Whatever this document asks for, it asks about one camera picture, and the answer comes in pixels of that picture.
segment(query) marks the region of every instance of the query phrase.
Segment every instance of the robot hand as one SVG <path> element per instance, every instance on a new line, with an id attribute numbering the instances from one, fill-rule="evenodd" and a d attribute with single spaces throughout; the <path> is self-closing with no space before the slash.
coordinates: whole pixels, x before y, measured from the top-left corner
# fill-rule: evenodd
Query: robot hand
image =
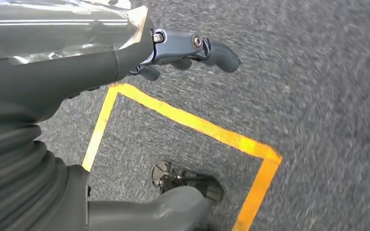
<path id="1" fill-rule="evenodd" d="M 191 60 L 206 65 L 216 65 L 221 70 L 231 73 L 240 66 L 236 54 L 219 41 L 211 40 L 199 34 L 169 29 L 156 29 L 151 34 L 154 42 L 152 54 L 131 71 L 131 75 L 142 75 L 155 81 L 159 71 L 152 68 L 156 64 L 171 64 L 180 70 L 191 67 Z"/>

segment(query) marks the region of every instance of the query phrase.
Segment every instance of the screw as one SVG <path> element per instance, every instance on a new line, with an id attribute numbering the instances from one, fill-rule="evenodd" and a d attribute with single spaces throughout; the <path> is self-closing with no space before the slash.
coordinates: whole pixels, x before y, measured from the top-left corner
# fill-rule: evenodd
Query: screw
<path id="1" fill-rule="evenodd" d="M 157 182 L 156 182 L 156 184 L 157 184 L 158 186 L 161 186 L 161 185 L 162 185 L 162 179 L 158 179 L 158 180 L 157 180 Z"/>
<path id="2" fill-rule="evenodd" d="M 192 46 L 194 46 L 196 50 L 199 51 L 202 48 L 202 44 L 202 38 L 199 35 L 192 36 Z"/>
<path id="3" fill-rule="evenodd" d="M 164 41 L 164 37 L 160 33 L 155 33 L 152 36 L 152 39 L 153 39 L 154 43 L 160 43 L 160 42 L 163 42 Z"/>

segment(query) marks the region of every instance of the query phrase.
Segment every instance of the gray carpet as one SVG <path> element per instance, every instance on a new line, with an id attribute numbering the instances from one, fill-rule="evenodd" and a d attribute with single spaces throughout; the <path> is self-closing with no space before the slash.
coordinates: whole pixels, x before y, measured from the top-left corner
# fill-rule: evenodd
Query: gray carpet
<path id="1" fill-rule="evenodd" d="M 284 157 L 254 230 L 370 231 L 370 0 L 160 0 L 158 26 L 229 45 L 241 68 L 161 67 L 151 96 L 275 147 Z M 49 148 L 81 163 L 105 89 L 65 101 L 42 124 Z M 99 149 L 94 199 L 150 201 L 157 160 L 210 173 L 226 197 L 207 221 L 230 230 L 261 161 L 120 97 Z"/>

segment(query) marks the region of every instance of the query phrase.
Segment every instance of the yellow square outline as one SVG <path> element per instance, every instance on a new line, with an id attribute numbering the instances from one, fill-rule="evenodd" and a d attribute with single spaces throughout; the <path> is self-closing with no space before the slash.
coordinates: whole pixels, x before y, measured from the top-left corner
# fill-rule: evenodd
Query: yellow square outline
<path id="1" fill-rule="evenodd" d="M 226 130 L 193 114 L 172 107 L 163 101 L 152 98 L 132 85 L 120 84 L 109 87 L 82 166 L 90 172 L 101 138 L 106 129 L 108 118 L 119 93 L 177 123 L 197 130 L 246 154 L 263 159 L 262 165 L 257 172 L 232 229 L 233 231 L 248 231 L 264 199 L 266 191 L 270 187 L 270 183 L 277 172 L 282 157 L 268 145 L 254 141 L 236 132 Z"/>

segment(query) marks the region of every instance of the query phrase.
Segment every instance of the clear plastic wrap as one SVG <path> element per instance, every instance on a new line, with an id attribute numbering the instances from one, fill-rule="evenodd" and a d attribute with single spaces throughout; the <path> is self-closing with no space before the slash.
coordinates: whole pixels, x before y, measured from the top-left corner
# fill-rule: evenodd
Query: clear plastic wrap
<path id="1" fill-rule="evenodd" d="M 141 40 L 147 11 L 82 0 L 0 0 L 0 59 L 27 64 L 123 49 Z"/>

